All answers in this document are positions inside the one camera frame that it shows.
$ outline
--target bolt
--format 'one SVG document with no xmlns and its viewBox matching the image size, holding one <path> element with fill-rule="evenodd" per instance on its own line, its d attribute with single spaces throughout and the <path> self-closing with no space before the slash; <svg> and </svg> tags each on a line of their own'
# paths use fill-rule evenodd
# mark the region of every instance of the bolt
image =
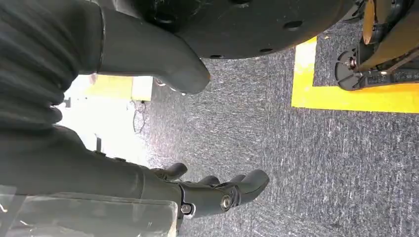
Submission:
<svg viewBox="0 0 419 237">
<path fill-rule="evenodd" d="M 180 211 L 183 214 L 188 215 L 192 212 L 192 207 L 189 204 L 183 204 L 182 207 L 180 208 Z"/>
<path fill-rule="evenodd" d="M 230 209 L 230 207 L 231 207 L 231 197 L 229 195 L 223 196 L 223 198 L 221 199 L 221 208 L 224 211 L 227 211 L 228 209 Z"/>
</svg>

